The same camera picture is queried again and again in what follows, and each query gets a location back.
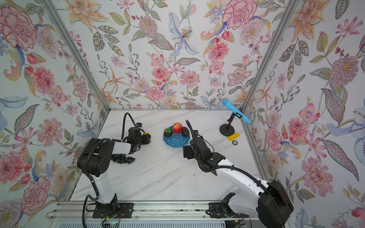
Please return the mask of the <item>dark brown toy avocado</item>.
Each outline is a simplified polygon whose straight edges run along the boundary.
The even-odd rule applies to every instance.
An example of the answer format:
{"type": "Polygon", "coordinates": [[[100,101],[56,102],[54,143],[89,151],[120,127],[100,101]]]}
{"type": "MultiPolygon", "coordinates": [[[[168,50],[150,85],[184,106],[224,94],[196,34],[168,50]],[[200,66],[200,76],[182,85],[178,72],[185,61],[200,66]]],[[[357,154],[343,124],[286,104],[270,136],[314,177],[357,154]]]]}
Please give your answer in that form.
{"type": "Polygon", "coordinates": [[[181,135],[183,137],[189,137],[190,136],[190,130],[187,127],[183,127],[181,131],[181,135]]]}

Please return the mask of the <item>red yellow toy apple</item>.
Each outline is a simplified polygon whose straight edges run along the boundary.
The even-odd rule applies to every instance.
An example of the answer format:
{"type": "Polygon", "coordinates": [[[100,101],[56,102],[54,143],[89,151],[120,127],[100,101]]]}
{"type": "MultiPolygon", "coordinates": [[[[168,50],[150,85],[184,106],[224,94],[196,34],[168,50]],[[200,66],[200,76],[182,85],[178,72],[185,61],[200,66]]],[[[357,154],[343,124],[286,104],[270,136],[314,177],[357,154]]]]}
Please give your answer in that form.
{"type": "Polygon", "coordinates": [[[183,127],[182,127],[181,123],[175,123],[173,125],[173,132],[176,133],[176,134],[181,133],[182,129],[183,129],[183,127]]]}

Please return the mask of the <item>dark purple toy grape bunch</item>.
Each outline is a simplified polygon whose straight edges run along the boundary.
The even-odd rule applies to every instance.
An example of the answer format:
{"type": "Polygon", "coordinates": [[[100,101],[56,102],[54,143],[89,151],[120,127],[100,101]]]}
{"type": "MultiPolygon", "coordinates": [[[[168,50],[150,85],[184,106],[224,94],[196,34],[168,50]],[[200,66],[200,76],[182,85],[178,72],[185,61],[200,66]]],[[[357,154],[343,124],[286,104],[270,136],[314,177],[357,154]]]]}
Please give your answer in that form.
{"type": "Polygon", "coordinates": [[[111,156],[111,161],[118,164],[131,164],[135,160],[134,157],[128,156],[127,154],[113,154],[111,156]]]}

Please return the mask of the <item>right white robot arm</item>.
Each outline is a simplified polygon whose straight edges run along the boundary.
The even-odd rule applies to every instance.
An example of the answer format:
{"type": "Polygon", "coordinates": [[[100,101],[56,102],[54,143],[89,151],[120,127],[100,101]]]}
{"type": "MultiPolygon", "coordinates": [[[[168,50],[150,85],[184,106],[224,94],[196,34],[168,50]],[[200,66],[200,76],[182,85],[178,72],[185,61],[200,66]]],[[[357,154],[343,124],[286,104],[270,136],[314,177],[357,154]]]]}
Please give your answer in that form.
{"type": "Polygon", "coordinates": [[[221,202],[229,217],[244,214],[258,218],[267,228],[285,227],[294,207],[281,183],[254,177],[222,154],[211,152],[201,137],[183,146],[183,156],[195,159],[203,172],[224,178],[242,190],[241,195],[230,193],[221,202]]]}

